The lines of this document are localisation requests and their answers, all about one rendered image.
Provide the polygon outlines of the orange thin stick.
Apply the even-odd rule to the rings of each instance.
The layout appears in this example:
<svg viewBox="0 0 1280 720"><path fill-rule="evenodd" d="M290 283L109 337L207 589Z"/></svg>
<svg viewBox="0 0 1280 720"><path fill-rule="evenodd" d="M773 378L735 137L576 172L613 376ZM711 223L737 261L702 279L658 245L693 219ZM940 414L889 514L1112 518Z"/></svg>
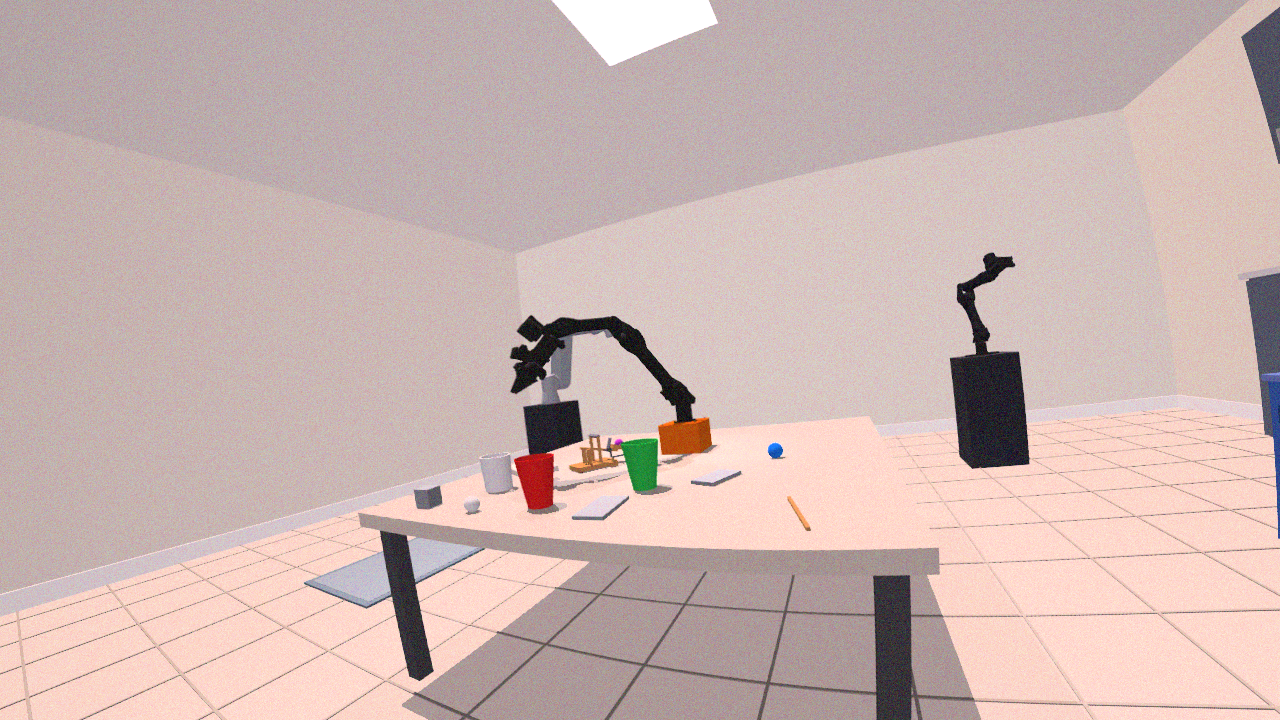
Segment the orange thin stick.
<svg viewBox="0 0 1280 720"><path fill-rule="evenodd" d="M792 498L791 498L790 496L787 496L787 498L788 498L788 503L790 503L790 505L792 506L792 509L794 509L794 512L796 512L796 515L797 515L797 519L799 519L799 520L800 520L800 521L803 523L803 527L804 527L804 529L806 529L806 530L810 530L810 527L809 527L808 521L806 521L806 520L805 520L805 518L803 516L803 514L801 514L800 509L797 509L797 506L796 506L796 503L794 502L794 500L792 500Z"/></svg>

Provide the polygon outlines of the red plastic cup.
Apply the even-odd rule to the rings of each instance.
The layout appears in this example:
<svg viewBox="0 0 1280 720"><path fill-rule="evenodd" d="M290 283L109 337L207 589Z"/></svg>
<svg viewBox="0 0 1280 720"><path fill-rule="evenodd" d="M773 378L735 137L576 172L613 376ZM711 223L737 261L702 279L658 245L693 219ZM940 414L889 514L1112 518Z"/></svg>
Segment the red plastic cup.
<svg viewBox="0 0 1280 720"><path fill-rule="evenodd" d="M554 496L554 454L524 455L515 459L515 466L529 509L550 507Z"/></svg>

